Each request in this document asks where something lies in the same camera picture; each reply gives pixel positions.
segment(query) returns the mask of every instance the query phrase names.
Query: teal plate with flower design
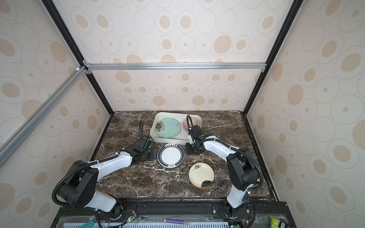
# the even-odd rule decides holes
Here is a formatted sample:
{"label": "teal plate with flower design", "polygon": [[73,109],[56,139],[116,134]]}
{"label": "teal plate with flower design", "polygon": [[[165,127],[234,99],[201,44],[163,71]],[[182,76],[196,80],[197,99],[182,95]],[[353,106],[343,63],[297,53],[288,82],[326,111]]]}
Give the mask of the teal plate with flower design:
{"label": "teal plate with flower design", "polygon": [[157,122],[155,131],[161,138],[170,139],[179,134],[181,130],[181,124],[172,118],[165,118]]}

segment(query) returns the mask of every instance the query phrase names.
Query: brown marble surface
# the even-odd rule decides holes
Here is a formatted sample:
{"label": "brown marble surface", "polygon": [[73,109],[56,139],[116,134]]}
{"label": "brown marble surface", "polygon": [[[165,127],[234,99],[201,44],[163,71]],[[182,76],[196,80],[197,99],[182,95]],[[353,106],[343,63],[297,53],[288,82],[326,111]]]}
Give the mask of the brown marble surface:
{"label": "brown marble surface", "polygon": [[[158,111],[116,112],[109,125],[96,159],[111,156],[132,144],[139,135],[139,120],[144,121],[143,135],[149,135]],[[209,132],[228,144],[252,147],[241,114],[237,111],[184,111],[202,118],[203,132]],[[163,144],[156,144],[156,154]],[[190,167],[197,162],[209,164],[215,174],[214,182],[205,189],[194,187],[188,177]],[[157,159],[117,170],[97,183],[97,190],[118,198],[134,197],[225,197],[231,189],[227,163],[210,151],[200,155],[185,154],[181,165],[167,169]],[[253,196],[269,196],[266,183],[252,191]]]}

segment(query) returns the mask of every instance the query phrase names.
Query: white rectangular tray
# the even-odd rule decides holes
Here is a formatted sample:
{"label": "white rectangular tray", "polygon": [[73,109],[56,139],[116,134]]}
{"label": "white rectangular tray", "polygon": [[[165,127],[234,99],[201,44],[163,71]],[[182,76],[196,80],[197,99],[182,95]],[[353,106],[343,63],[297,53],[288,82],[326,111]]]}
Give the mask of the white rectangular tray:
{"label": "white rectangular tray", "polygon": [[[179,145],[185,145],[185,143],[188,143],[189,142],[188,133],[183,128],[183,121],[186,120],[186,116],[187,116],[187,114],[182,114],[182,113],[172,113],[172,112],[157,113],[155,116],[155,120],[153,121],[152,128],[150,130],[150,135],[151,135],[152,139],[156,143],[175,143],[175,144],[179,144]],[[198,126],[201,127],[201,117],[200,116],[190,115],[190,117],[195,118],[198,121]],[[173,137],[171,139],[161,138],[160,136],[157,135],[157,133],[155,131],[157,122],[159,122],[160,120],[165,119],[165,118],[175,119],[181,124],[181,130],[180,130],[179,134],[177,134],[175,137]]]}

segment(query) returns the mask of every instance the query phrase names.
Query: plate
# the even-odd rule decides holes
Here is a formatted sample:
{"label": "plate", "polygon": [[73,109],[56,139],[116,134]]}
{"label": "plate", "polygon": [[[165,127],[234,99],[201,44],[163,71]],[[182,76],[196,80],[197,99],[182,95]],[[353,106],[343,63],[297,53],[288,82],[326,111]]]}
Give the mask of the plate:
{"label": "plate", "polygon": [[172,138],[179,134],[181,124],[172,118],[165,118],[157,122],[155,126],[156,134],[162,138]]}
{"label": "plate", "polygon": [[214,171],[206,163],[196,163],[189,170],[189,180],[197,188],[207,188],[214,181]]}
{"label": "plate", "polygon": [[166,168],[174,168],[184,160],[183,148],[174,143],[163,145],[157,153],[158,162]]}

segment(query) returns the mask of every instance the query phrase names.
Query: patterned wallpaper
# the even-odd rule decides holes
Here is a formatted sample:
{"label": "patterned wallpaper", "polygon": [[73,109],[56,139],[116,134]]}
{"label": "patterned wallpaper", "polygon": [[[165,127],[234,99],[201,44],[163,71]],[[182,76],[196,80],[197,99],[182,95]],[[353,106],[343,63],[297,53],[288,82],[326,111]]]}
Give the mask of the patterned wallpaper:
{"label": "patterned wallpaper", "polygon": [[96,70],[116,111],[243,110],[261,69]]}
{"label": "patterned wallpaper", "polygon": [[0,146],[78,66],[35,0],[0,1]]}
{"label": "patterned wallpaper", "polygon": [[47,228],[51,199],[74,161],[88,161],[109,118],[82,76],[0,168],[0,227]]}
{"label": "patterned wallpaper", "polygon": [[309,0],[248,118],[297,227],[365,224],[365,1]]}
{"label": "patterned wallpaper", "polygon": [[54,0],[90,63],[265,62],[292,0]]}

